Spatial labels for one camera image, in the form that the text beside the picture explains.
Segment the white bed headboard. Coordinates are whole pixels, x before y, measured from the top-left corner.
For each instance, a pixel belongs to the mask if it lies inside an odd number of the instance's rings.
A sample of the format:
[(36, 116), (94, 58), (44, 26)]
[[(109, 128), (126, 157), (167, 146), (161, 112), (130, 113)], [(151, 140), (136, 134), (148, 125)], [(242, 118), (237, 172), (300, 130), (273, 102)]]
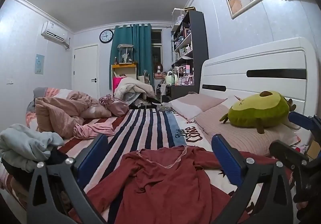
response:
[(296, 110), (315, 115), (319, 102), (318, 57), (306, 38), (269, 42), (206, 60), (200, 93), (246, 98), (264, 90), (291, 98)]

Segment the black bookshelf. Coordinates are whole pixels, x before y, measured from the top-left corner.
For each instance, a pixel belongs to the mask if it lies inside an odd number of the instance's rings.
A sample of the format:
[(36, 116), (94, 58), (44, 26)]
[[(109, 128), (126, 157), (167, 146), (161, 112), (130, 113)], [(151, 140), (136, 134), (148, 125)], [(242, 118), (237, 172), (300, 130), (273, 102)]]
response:
[(172, 65), (180, 85), (199, 87), (201, 69), (208, 59), (208, 43), (203, 12), (175, 9), (178, 14), (171, 30)]

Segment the striped fleece bed blanket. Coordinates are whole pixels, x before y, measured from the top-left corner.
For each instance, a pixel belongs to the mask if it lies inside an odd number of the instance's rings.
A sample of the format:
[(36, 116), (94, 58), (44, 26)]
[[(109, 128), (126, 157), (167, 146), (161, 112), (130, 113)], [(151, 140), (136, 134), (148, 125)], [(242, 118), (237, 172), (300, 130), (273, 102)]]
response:
[[(236, 96), (228, 96), (223, 104), (229, 109), (237, 101), (242, 100)], [(122, 117), (113, 116), (109, 119), (94, 119), (89, 124), (109, 122), (114, 128), (114, 135), (108, 136), (107, 154), (103, 157), (98, 168), (93, 172), (89, 183), (83, 188), (87, 192), (111, 174), (119, 165), (124, 154), (140, 150), (159, 150), (176, 146), (198, 146), (207, 151), (212, 150), (211, 140), (208, 140), (202, 128), (194, 121), (188, 121), (180, 116), (171, 107), (168, 111), (155, 108), (131, 109)], [(301, 143), (303, 136), (299, 127), (288, 119), (282, 123), (292, 129)], [(74, 137), (64, 139), (64, 146), (52, 150), (51, 157), (45, 161), (46, 165), (61, 163), (66, 158), (76, 156), (81, 150), (88, 147), (93, 139), (80, 140)], [(269, 156), (259, 156), (250, 152), (239, 151), (244, 158), (252, 157), (256, 163), (269, 165), (277, 162), (269, 152)], [(288, 184), (292, 183), (292, 171), (284, 166)]]

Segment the pink striped pillow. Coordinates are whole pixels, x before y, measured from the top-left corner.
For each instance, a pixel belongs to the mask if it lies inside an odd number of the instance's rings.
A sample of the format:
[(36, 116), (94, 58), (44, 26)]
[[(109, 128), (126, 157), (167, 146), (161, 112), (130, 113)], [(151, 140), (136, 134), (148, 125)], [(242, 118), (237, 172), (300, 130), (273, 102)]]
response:
[(215, 134), (221, 134), (231, 147), (259, 156), (269, 156), (269, 146), (273, 141), (280, 140), (287, 145), (299, 141), (295, 132), (283, 124), (267, 128), (263, 134), (259, 134), (255, 128), (240, 128), (231, 125), (229, 121), (220, 122), (227, 112), (228, 108), (219, 104), (199, 114), (194, 121), (202, 128), (208, 140)]

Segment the white air conditioner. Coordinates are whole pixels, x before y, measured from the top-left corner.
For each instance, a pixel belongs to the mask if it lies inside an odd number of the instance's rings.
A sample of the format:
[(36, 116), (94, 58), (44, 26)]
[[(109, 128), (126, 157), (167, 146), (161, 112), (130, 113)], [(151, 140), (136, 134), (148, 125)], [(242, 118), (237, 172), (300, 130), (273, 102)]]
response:
[(41, 35), (62, 44), (69, 44), (70, 42), (67, 30), (51, 21), (43, 24)]

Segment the cluttered dark desk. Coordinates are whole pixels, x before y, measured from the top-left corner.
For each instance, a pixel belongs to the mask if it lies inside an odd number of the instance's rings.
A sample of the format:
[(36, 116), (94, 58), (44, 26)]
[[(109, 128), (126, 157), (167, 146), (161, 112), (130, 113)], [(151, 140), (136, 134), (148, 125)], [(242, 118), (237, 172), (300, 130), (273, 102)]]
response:
[(191, 64), (184, 64), (164, 72), (156, 92), (160, 94), (161, 102), (169, 102), (190, 93), (199, 93), (200, 79), (200, 67), (195, 69)]

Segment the shiny mauve satin garment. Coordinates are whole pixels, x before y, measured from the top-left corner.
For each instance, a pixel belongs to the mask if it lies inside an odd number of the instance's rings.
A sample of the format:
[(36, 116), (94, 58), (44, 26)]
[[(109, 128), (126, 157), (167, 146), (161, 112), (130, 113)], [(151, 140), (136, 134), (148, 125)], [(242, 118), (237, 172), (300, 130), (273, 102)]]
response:
[(116, 117), (122, 117), (129, 111), (129, 106), (126, 102), (111, 94), (99, 98), (99, 103)]

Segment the yellow wooden shelf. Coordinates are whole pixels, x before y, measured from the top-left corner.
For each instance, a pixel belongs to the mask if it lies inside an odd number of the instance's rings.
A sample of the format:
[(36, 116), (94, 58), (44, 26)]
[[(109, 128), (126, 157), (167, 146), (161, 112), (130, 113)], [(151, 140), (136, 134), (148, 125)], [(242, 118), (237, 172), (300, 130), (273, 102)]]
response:
[(120, 63), (111, 65), (111, 82), (115, 78), (131, 77), (137, 79), (137, 65), (135, 63)]

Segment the green avocado plush toy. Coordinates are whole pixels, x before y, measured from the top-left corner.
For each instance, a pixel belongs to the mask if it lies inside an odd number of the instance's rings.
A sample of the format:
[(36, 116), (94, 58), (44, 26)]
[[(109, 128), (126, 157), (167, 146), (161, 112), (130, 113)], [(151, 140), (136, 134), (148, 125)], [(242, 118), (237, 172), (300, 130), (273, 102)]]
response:
[(220, 122), (230, 122), (241, 128), (255, 128), (263, 134), (266, 128), (284, 123), (288, 114), (295, 111), (296, 104), (277, 91), (267, 90), (237, 101)]

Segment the white door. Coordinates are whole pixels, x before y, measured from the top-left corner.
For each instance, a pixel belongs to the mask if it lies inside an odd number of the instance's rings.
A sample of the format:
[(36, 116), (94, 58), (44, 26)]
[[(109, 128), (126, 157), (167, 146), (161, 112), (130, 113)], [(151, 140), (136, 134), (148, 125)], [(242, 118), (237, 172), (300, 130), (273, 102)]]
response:
[(72, 89), (99, 97), (99, 47), (88, 45), (73, 51)]

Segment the brown pink crumpled duvet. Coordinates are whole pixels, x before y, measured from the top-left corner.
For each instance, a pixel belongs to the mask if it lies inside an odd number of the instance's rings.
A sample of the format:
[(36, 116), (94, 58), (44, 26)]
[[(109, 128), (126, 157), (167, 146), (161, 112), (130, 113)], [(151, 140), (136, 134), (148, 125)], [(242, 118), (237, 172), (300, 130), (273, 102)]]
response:
[(107, 119), (112, 113), (88, 94), (72, 91), (67, 98), (36, 98), (35, 115), (39, 132), (56, 132), (70, 139), (76, 125), (82, 125), (86, 119)]

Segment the round wall clock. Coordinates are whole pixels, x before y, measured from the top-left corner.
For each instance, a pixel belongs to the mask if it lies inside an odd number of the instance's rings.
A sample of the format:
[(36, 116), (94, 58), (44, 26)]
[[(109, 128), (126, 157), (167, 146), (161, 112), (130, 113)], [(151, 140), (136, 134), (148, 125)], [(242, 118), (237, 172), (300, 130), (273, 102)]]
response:
[(105, 29), (100, 33), (99, 39), (103, 44), (108, 44), (113, 40), (114, 32), (111, 29)]

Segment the beige blanket heap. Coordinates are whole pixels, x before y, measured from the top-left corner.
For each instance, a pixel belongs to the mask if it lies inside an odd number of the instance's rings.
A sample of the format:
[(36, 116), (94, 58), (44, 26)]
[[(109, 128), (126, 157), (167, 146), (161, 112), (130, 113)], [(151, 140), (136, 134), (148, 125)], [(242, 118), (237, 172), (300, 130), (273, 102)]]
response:
[(123, 100), (128, 106), (140, 108), (148, 104), (147, 98), (154, 99), (156, 95), (152, 85), (131, 77), (125, 77), (115, 89), (114, 97)]

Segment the glass display case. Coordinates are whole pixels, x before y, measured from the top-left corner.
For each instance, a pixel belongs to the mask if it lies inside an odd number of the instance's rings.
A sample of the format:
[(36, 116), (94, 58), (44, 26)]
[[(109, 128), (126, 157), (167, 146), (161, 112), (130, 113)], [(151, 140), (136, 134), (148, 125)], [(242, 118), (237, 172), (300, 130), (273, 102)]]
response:
[(132, 64), (133, 63), (133, 45), (131, 44), (119, 44), (119, 63), (120, 64)]

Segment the grey green clothes pile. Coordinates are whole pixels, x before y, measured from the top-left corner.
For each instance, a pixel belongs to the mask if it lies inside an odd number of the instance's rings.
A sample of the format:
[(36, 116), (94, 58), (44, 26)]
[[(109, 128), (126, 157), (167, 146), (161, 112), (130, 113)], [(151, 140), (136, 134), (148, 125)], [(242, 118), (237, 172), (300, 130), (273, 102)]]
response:
[(54, 148), (64, 145), (59, 134), (34, 131), (22, 124), (13, 124), (1, 132), (1, 158), (26, 172), (48, 160)]

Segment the teal curtain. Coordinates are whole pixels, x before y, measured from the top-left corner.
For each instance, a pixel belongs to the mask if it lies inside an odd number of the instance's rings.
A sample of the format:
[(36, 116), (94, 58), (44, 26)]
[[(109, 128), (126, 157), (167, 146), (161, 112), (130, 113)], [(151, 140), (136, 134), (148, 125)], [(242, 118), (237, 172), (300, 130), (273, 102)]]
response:
[(119, 44), (133, 45), (133, 60), (138, 62), (138, 75), (143, 75), (146, 70), (150, 75), (150, 82), (153, 84), (151, 31), (151, 24), (116, 26), (112, 40), (109, 68), (114, 64), (114, 58), (118, 57)]

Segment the dark red knit top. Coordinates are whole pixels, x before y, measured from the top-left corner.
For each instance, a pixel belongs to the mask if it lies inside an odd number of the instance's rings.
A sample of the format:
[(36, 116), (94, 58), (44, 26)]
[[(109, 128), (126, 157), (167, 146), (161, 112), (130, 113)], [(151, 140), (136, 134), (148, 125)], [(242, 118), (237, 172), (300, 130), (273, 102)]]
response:
[(210, 223), (236, 191), (198, 146), (133, 151), (87, 192), (109, 223)]

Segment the blue wall poster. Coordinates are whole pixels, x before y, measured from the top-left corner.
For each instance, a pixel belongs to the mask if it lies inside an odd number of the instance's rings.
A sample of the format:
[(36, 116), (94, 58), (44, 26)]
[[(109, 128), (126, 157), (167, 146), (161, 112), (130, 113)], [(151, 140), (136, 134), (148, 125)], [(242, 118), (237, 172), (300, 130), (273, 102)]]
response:
[(45, 62), (45, 57), (43, 55), (36, 54), (35, 67), (34, 67), (35, 74), (37, 75), (44, 74), (44, 62)]

